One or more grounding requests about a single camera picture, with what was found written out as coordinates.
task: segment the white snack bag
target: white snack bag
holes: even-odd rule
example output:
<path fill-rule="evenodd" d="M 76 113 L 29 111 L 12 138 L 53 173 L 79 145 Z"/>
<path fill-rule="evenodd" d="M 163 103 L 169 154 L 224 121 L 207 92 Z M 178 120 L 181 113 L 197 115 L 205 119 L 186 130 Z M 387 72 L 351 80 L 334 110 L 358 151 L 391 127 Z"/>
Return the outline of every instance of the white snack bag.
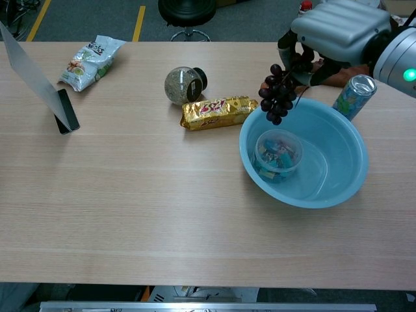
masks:
<path fill-rule="evenodd" d="M 79 92 L 99 81 L 110 68 L 117 50 L 125 41 L 97 36 L 73 56 L 59 81 L 64 81 Z"/>

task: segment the green light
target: green light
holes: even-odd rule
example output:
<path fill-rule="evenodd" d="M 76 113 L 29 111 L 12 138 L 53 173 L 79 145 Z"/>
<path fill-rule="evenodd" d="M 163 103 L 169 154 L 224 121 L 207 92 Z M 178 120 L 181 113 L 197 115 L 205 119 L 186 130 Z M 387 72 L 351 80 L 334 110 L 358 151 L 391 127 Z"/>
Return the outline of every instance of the green light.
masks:
<path fill-rule="evenodd" d="M 403 73 L 403 79 L 409 82 L 416 80 L 416 69 L 409 68 Z"/>

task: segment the gold snack package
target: gold snack package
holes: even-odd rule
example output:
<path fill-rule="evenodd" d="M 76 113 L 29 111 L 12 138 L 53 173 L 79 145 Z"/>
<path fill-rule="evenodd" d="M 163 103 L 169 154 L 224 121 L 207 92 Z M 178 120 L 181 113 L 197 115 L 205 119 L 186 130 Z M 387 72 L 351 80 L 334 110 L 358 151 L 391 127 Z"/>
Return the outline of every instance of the gold snack package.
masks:
<path fill-rule="evenodd" d="M 248 96 L 187 103 L 182 106 L 181 126 L 196 131 L 239 125 L 257 106 Z"/>

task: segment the yellow floor line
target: yellow floor line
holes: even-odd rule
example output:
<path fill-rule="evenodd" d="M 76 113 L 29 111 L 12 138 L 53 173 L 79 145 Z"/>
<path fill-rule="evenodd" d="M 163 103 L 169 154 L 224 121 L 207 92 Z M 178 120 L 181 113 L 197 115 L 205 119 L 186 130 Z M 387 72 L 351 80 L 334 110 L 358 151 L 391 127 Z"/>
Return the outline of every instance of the yellow floor line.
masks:
<path fill-rule="evenodd" d="M 33 41 L 34 36 L 36 35 L 38 28 L 45 16 L 46 10 L 48 6 L 51 4 L 51 0 L 45 0 L 45 3 L 42 7 L 42 9 L 39 12 L 38 18 L 36 19 L 35 23 L 33 24 L 33 27 L 29 33 L 29 35 L 26 38 L 26 41 Z"/>
<path fill-rule="evenodd" d="M 140 37 L 140 31 L 142 30 L 142 24 L 143 24 L 143 18 L 144 18 L 144 11 L 145 10 L 146 10 L 146 7 L 144 5 L 141 5 L 140 9 L 138 10 L 135 33 L 133 34 L 133 39 L 132 39 L 133 42 L 138 42 L 138 39 Z"/>

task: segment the bunch of grapes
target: bunch of grapes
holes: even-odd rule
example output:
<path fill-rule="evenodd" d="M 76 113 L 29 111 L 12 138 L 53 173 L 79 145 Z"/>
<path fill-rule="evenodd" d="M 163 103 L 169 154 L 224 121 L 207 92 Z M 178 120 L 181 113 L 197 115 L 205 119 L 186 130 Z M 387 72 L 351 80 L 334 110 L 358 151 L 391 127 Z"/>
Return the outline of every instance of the bunch of grapes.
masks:
<path fill-rule="evenodd" d="M 293 101 L 296 99 L 294 89 L 296 84 L 282 68 L 273 64 L 270 67 L 272 75 L 267 76 L 265 83 L 268 88 L 262 88 L 259 95 L 264 99 L 261 101 L 261 110 L 267 112 L 266 118 L 274 125 L 279 125 L 281 119 L 287 116 L 287 111 L 293 108 Z"/>

